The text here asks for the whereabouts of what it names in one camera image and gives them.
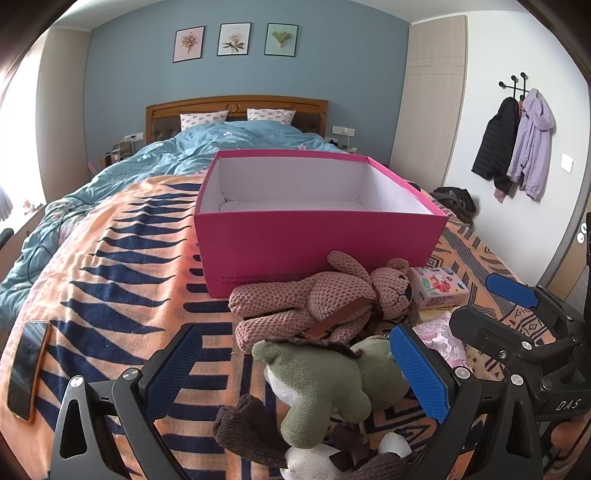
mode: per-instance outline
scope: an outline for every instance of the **framed picture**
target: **framed picture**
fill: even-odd
[[[203,50],[203,34],[205,27],[179,30],[174,39],[173,63],[201,58]]]
[[[267,26],[265,55],[295,57],[298,25],[270,23]]]
[[[220,27],[217,56],[248,55],[248,40],[251,35],[250,23],[226,23]]]

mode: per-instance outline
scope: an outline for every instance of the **coat rack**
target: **coat rack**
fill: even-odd
[[[509,85],[505,85],[504,82],[499,82],[499,87],[505,89],[505,88],[513,88],[513,98],[516,99],[515,95],[517,94],[517,91],[523,92],[520,96],[519,99],[520,100],[525,100],[525,94],[529,93],[529,90],[526,90],[526,82],[527,82],[527,75],[524,72],[521,72],[521,78],[523,78],[523,88],[517,88],[517,84],[519,83],[519,79],[515,76],[515,75],[511,75],[511,80],[513,80],[513,87],[509,86]]]

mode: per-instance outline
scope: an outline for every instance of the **green plush toy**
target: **green plush toy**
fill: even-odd
[[[361,423],[372,406],[391,407],[406,395],[408,383],[385,337],[369,337],[351,350],[345,355],[315,345],[267,340],[253,347],[252,356],[267,364],[265,378],[273,392],[291,407],[281,423],[281,434],[291,446],[319,445],[332,414]]]

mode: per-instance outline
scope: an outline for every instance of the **screw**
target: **screw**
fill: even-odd
[[[138,376],[138,369],[137,368],[128,368],[125,372],[123,372],[123,378],[126,380],[133,380]]]
[[[78,375],[70,380],[70,385],[76,388],[81,386],[83,381],[84,379],[80,375]]]
[[[456,368],[456,376],[465,380],[470,378],[470,371],[467,368],[458,367]]]
[[[514,385],[523,385],[523,378],[519,375],[511,375],[511,383]]]

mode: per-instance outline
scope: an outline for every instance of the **phone screen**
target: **phone screen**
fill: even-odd
[[[31,416],[35,377],[48,329],[48,322],[27,322],[12,364],[8,408],[26,421]]]

